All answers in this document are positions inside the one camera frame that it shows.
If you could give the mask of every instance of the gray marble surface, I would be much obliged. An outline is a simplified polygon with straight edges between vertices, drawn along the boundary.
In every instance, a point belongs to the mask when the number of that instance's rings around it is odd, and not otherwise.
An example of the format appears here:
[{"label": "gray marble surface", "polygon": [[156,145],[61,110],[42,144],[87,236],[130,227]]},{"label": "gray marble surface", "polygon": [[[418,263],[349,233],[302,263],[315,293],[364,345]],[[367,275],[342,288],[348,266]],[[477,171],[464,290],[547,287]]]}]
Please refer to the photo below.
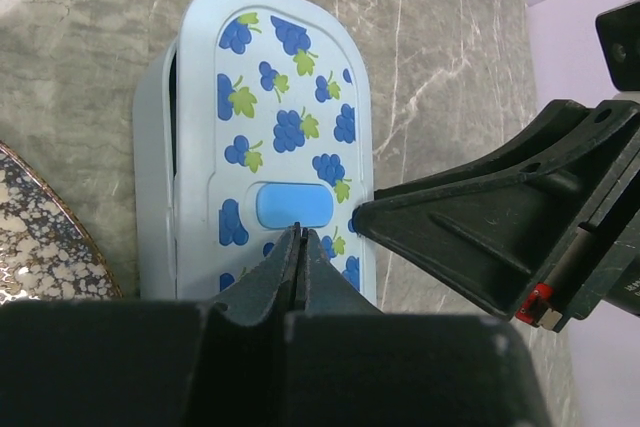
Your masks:
[{"label": "gray marble surface", "polygon": [[[523,0],[310,0],[349,30],[368,67],[376,186],[485,154],[534,116]],[[94,236],[136,289],[131,105],[189,0],[0,0],[0,139]],[[388,312],[476,312],[388,252]],[[578,425],[564,334],[518,326],[557,426]]]}]

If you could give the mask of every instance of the granite pattern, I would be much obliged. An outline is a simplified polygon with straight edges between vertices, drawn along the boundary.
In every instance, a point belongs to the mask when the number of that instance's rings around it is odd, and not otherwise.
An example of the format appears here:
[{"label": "granite pattern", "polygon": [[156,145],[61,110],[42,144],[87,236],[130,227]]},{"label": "granite pattern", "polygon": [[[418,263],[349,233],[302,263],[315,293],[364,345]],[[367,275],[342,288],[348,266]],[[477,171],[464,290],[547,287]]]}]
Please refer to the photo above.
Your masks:
[{"label": "granite pattern", "polygon": [[[368,67],[377,187],[459,165],[534,116],[523,0],[311,0]],[[131,104],[189,0],[0,0],[0,139],[68,202],[136,290]],[[476,312],[380,249],[389,312]],[[556,425],[578,425],[565,334],[518,326]]]},{"label": "granite pattern", "polygon": [[0,142],[0,305],[120,295],[104,257],[78,220]]}]

